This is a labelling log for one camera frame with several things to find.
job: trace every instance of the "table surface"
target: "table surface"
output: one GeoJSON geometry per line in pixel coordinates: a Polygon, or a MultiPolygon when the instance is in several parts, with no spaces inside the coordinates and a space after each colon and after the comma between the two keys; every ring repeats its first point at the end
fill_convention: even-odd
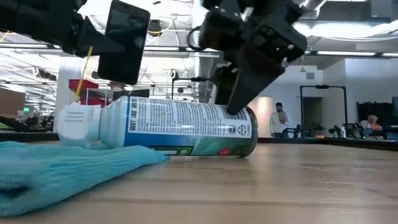
{"type": "Polygon", "coordinates": [[[247,159],[174,157],[0,223],[397,223],[397,161],[294,144],[260,144],[247,159]]]}

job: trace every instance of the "blue towel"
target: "blue towel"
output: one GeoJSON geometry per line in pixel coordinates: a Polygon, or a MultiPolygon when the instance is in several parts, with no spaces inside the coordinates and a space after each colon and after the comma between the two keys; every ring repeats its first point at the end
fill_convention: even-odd
{"type": "Polygon", "coordinates": [[[0,216],[44,208],[140,166],[166,160],[142,146],[83,149],[0,142],[0,216]]]}

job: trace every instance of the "white pillar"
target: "white pillar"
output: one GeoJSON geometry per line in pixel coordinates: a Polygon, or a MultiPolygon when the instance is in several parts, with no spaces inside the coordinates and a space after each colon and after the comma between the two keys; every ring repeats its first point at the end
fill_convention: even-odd
{"type": "Polygon", "coordinates": [[[69,101],[77,100],[77,96],[69,89],[69,80],[81,79],[85,59],[79,57],[62,57],[58,71],[57,101],[54,112],[53,132],[57,132],[58,115],[69,101]]]}

